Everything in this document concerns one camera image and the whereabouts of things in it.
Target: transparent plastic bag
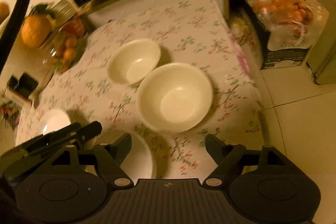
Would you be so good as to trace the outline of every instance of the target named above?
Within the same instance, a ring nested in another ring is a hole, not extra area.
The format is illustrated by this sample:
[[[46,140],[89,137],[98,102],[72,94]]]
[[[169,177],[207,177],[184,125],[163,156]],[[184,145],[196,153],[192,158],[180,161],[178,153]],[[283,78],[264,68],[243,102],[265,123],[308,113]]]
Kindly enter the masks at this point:
[[[319,38],[327,18],[316,0],[252,0],[252,7],[271,32],[267,48],[309,48]]]

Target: small box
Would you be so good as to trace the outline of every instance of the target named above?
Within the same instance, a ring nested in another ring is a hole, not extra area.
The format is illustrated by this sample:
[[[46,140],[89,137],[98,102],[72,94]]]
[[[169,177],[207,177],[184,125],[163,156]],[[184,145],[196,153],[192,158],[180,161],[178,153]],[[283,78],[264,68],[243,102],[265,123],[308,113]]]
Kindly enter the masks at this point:
[[[266,30],[262,22],[257,18],[250,5],[246,0],[241,0],[243,14],[248,16],[249,22],[252,23],[262,49],[263,62],[261,69],[282,68],[301,65],[307,56],[310,48],[289,48],[278,51],[270,51],[267,48],[270,32]]]

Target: floral pattern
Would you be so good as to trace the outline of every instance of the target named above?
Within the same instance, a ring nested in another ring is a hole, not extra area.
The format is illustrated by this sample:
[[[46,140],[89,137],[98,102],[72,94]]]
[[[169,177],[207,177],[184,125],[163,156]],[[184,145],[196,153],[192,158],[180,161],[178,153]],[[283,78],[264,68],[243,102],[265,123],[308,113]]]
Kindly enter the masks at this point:
[[[171,62],[203,70],[213,84],[213,104],[194,128],[174,135],[156,133],[137,113],[137,86],[112,83],[106,71],[111,54],[137,38],[148,37],[168,51]],[[103,131],[123,127],[141,135],[151,148],[159,178],[197,177],[216,168],[205,150],[205,137],[214,134],[226,143],[260,149],[258,93],[248,76],[244,55],[216,2],[181,0],[143,12],[111,19],[90,37],[76,66],[54,75],[41,93],[40,105],[23,109],[16,144],[36,136],[39,120],[52,108],[64,109],[81,123],[99,121]]]

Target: large bowl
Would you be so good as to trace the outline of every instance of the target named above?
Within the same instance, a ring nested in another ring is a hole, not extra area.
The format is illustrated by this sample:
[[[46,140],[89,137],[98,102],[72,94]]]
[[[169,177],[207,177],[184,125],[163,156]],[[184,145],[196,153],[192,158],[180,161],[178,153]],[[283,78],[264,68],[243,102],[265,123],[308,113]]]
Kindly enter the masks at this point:
[[[108,76],[117,84],[133,85],[158,64],[160,46],[147,38],[131,41],[115,51],[107,65]]]
[[[157,132],[178,133],[194,127],[208,113],[212,99],[206,74],[184,63],[155,69],[137,91],[140,117]]]

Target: tile grout line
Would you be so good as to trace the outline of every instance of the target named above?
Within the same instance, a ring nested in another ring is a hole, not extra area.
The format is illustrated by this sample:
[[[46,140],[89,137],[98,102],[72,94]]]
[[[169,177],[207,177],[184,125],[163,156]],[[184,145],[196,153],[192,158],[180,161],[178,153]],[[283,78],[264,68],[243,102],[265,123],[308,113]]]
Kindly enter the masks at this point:
[[[286,151],[286,145],[285,145],[285,140],[284,140],[284,136],[282,134],[282,129],[281,129],[281,125],[280,125],[280,121],[279,121],[279,117],[278,117],[278,113],[277,113],[277,110],[275,108],[275,105],[274,105],[274,101],[273,101],[273,98],[272,98],[272,95],[271,95],[271,92],[269,91],[269,88],[268,88],[268,85],[266,83],[266,80],[265,80],[265,77],[264,75],[261,73],[261,76],[265,82],[265,85],[266,85],[266,88],[267,88],[267,91],[269,93],[269,96],[271,97],[271,101],[272,101],[272,104],[273,104],[273,107],[274,108],[274,111],[275,111],[275,115],[277,116],[277,120],[278,120],[278,125],[279,125],[279,128],[280,128],[280,133],[281,133],[281,138],[282,138],[282,144],[283,144],[283,149],[285,150],[285,156],[287,157],[287,151]]]
[[[276,106],[274,106],[274,107],[284,106],[284,105],[288,105],[288,104],[292,104],[292,103],[300,102],[300,101],[307,100],[307,99],[311,99],[311,98],[318,97],[318,96],[321,96],[321,95],[326,95],[326,94],[329,94],[329,93],[332,93],[332,92],[333,92],[333,91],[328,91],[328,92],[326,92],[326,93],[321,93],[321,94],[313,95],[313,96],[310,96],[310,97],[307,97],[307,98],[299,99],[299,100],[292,101],[292,102],[288,102],[288,103],[285,103],[285,104],[276,105]]]

